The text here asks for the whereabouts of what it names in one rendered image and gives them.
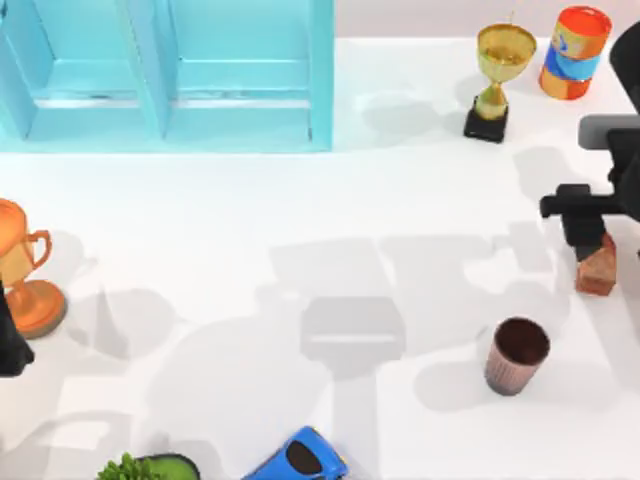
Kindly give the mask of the brown cup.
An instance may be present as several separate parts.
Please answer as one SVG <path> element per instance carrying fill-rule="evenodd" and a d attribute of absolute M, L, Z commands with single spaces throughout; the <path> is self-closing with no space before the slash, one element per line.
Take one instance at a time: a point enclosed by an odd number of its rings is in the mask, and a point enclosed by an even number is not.
<path fill-rule="evenodd" d="M 487 385 L 502 396 L 522 392 L 546 360 L 551 341 L 536 322 L 510 317 L 495 329 L 484 367 Z"/>

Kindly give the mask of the light blue rack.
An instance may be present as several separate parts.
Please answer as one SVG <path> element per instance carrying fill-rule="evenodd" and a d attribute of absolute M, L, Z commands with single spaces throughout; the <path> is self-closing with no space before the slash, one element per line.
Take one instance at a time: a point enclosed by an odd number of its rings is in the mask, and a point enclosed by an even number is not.
<path fill-rule="evenodd" d="M 0 152 L 327 151 L 335 0 L 0 0 Z"/>

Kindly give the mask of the reddish brown block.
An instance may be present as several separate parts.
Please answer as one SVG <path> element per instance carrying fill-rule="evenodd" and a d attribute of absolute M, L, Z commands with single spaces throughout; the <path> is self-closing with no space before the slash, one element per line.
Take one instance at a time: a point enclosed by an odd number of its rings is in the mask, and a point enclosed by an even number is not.
<path fill-rule="evenodd" d="M 605 233 L 600 247 L 576 249 L 576 290 L 581 293 L 608 296 L 617 282 L 616 244 Z"/>

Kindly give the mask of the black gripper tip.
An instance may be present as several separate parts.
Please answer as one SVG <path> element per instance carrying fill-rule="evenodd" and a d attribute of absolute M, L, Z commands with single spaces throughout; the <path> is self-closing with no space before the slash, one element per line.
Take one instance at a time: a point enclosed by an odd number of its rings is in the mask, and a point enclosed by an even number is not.
<path fill-rule="evenodd" d="M 0 378 L 20 376 L 34 360 L 33 350 L 15 325 L 0 280 Z"/>

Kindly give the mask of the gold trophy with black base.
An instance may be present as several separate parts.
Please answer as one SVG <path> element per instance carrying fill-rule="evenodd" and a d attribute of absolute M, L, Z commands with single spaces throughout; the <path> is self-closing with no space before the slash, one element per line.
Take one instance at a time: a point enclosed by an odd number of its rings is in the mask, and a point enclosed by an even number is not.
<path fill-rule="evenodd" d="M 478 66 L 489 80 L 489 86 L 474 97 L 464 125 L 465 137 L 496 144 L 503 142 L 509 102 L 502 85 L 525 70 L 536 50 L 535 37 L 513 23 L 496 23 L 478 33 Z"/>

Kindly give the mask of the green plant in black pot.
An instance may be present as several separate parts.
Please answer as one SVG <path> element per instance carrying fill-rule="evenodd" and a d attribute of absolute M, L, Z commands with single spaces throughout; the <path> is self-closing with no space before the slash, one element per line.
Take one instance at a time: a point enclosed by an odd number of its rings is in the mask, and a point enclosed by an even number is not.
<path fill-rule="evenodd" d="M 95 480 L 201 480 L 201 474 L 196 464 L 182 454 L 133 457 L 126 452 L 119 461 L 110 460 Z"/>

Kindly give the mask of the orange and blue can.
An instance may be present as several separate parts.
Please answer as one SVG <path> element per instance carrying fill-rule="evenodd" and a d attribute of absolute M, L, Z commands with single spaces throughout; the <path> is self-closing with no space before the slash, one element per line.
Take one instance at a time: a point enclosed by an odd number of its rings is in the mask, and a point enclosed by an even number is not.
<path fill-rule="evenodd" d="M 601 10 L 574 5 L 558 15 L 538 82 L 550 97 L 576 100 L 586 94 L 612 30 Z"/>

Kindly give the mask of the blue toy car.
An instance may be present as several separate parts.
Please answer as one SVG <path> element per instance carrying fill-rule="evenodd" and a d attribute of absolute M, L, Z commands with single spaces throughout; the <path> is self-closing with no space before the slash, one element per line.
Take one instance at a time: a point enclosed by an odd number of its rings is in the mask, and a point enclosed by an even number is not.
<path fill-rule="evenodd" d="M 349 467 L 314 428 L 304 426 L 241 480 L 342 480 Z"/>

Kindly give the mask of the pale grey rounded box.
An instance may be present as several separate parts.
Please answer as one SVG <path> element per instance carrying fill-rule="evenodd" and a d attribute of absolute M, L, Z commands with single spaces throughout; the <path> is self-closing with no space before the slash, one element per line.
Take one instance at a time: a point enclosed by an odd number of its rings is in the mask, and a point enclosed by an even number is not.
<path fill-rule="evenodd" d="M 585 150 L 607 150 L 607 134 L 614 129 L 640 129 L 640 115 L 587 115 L 578 125 L 578 144 Z"/>

